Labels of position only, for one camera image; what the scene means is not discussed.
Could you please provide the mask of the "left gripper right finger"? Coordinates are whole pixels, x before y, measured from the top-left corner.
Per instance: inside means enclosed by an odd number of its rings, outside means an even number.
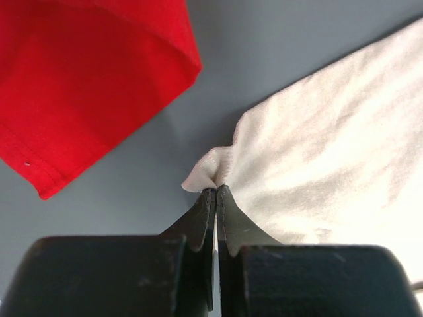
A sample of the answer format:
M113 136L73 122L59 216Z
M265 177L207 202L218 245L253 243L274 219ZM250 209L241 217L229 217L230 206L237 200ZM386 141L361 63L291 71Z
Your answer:
M223 316L421 316L416 289L379 246L281 244L216 193Z

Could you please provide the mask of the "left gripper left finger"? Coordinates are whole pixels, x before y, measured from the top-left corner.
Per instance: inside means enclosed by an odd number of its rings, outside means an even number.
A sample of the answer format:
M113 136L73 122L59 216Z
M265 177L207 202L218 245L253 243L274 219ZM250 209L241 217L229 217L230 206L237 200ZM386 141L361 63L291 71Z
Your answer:
M22 259L2 316L207 316L216 192L153 236L51 236Z

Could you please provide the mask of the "beige t shirt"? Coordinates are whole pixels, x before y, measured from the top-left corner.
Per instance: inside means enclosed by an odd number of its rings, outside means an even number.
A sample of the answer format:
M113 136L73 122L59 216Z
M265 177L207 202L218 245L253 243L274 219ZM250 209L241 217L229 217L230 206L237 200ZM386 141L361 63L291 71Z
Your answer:
M283 243L422 241L422 21L245 112L189 192L226 185Z

